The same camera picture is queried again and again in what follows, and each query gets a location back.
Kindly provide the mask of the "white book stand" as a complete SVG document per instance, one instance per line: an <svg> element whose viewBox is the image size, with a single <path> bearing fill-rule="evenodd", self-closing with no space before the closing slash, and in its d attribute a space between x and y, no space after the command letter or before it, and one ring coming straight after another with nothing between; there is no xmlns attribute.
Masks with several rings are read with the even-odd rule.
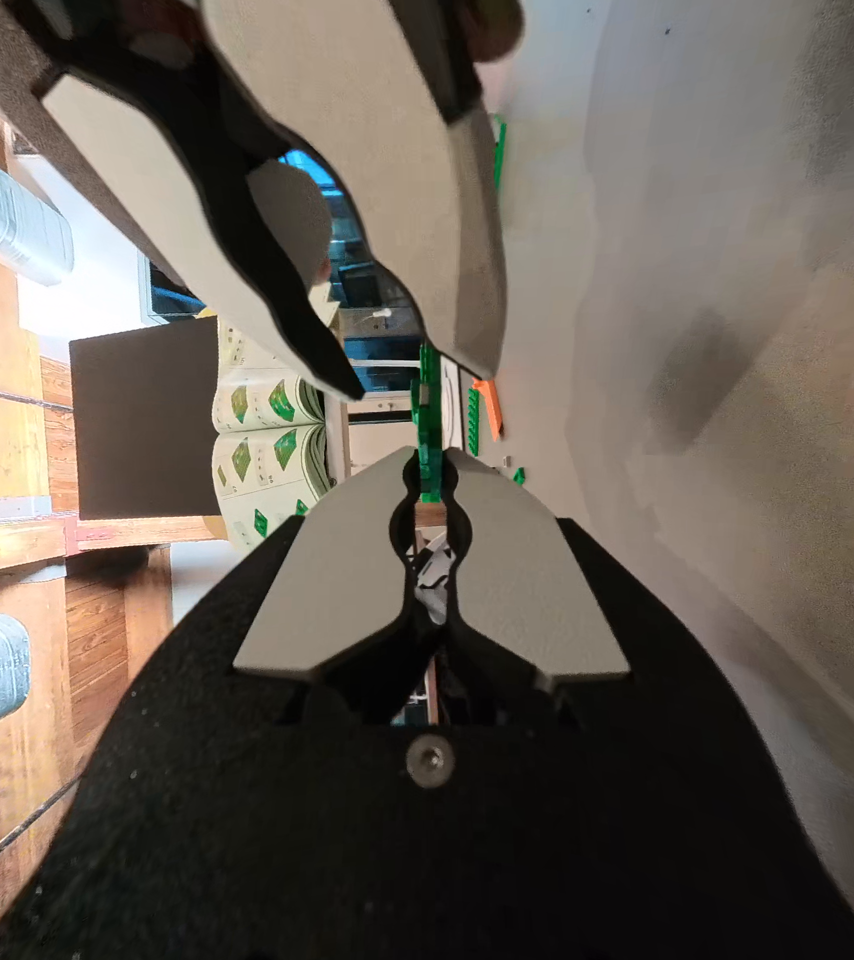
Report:
<svg viewBox="0 0 854 960"><path fill-rule="evenodd" d="M469 450L468 414L461 368L451 359L440 357L442 447Z"/></svg>

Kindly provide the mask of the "person's right hand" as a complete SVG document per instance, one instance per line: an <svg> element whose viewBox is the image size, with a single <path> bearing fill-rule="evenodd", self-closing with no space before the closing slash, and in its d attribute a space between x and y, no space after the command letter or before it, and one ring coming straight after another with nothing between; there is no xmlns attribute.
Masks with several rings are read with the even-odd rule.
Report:
<svg viewBox="0 0 854 960"><path fill-rule="evenodd" d="M463 1L459 18L475 64L496 63L512 54L525 30L520 1Z"/></svg>

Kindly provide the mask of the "green mosaic lego plate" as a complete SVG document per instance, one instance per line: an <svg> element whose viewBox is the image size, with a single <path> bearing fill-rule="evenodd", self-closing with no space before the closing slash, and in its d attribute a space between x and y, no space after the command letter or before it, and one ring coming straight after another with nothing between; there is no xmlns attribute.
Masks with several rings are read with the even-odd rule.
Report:
<svg viewBox="0 0 854 960"><path fill-rule="evenodd" d="M440 503L444 473L441 356L427 342L419 349L419 371L410 383L411 419L416 428L420 501Z"/></svg>

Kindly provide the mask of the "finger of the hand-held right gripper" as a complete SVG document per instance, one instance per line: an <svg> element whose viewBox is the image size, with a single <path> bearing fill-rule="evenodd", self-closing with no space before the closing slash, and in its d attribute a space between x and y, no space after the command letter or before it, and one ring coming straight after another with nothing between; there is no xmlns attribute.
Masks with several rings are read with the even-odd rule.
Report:
<svg viewBox="0 0 854 960"><path fill-rule="evenodd" d="M506 266L465 3L205 1L200 18L266 118L332 169L428 341L493 378Z"/></svg>
<svg viewBox="0 0 854 960"><path fill-rule="evenodd" d="M141 100L62 74L43 96L73 142L180 281L217 316L344 402L363 387L265 222L239 150L175 83Z"/></svg>

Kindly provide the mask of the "large window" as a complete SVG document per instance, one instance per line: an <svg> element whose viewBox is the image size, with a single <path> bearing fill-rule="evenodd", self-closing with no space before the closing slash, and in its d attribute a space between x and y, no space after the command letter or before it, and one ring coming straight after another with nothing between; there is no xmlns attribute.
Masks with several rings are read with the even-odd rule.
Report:
<svg viewBox="0 0 854 960"><path fill-rule="evenodd" d="M420 365L421 322L407 290L375 260L360 222L333 175L301 150L282 162L320 189L332 220L329 278L319 294L321 315L356 368L364 390L408 393Z"/></svg>

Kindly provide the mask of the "dark panel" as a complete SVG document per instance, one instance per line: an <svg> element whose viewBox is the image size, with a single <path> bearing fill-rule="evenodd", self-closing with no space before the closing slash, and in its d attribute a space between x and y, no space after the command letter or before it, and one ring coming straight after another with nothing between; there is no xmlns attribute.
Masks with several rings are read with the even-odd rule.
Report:
<svg viewBox="0 0 854 960"><path fill-rule="evenodd" d="M79 518L213 517L216 318L69 343Z"/></svg>

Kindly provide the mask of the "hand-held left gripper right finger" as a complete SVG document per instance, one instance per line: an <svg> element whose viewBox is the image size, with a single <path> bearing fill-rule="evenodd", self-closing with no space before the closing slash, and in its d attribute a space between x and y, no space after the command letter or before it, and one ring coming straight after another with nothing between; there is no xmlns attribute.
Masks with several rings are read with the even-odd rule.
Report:
<svg viewBox="0 0 854 960"><path fill-rule="evenodd" d="M541 718L571 689L628 678L628 659L553 512L467 452L445 460L456 557L450 661L470 693L508 718Z"/></svg>

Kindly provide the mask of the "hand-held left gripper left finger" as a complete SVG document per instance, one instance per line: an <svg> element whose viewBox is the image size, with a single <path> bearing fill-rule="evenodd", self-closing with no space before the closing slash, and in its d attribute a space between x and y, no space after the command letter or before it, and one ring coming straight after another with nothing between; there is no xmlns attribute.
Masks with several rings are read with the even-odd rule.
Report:
<svg viewBox="0 0 854 960"><path fill-rule="evenodd" d="M401 447L298 519L233 666L337 693L392 719L419 683L419 603L408 547L419 458Z"/></svg>

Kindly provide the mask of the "lego instruction booklet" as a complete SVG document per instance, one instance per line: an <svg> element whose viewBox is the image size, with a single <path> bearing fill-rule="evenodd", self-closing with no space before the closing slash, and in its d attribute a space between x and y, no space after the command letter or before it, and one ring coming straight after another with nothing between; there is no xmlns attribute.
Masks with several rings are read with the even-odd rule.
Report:
<svg viewBox="0 0 854 960"><path fill-rule="evenodd" d="M332 488L324 397L223 320L217 351L213 483L229 543L249 554Z"/></svg>

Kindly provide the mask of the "orange brick separator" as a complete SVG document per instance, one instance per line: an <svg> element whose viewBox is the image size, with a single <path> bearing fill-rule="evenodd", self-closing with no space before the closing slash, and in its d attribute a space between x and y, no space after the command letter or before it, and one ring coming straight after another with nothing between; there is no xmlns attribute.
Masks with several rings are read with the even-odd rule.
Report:
<svg viewBox="0 0 854 960"><path fill-rule="evenodd" d="M484 400L491 436L494 442L498 442L503 436L503 416L495 382L493 379L474 379L472 388Z"/></svg>

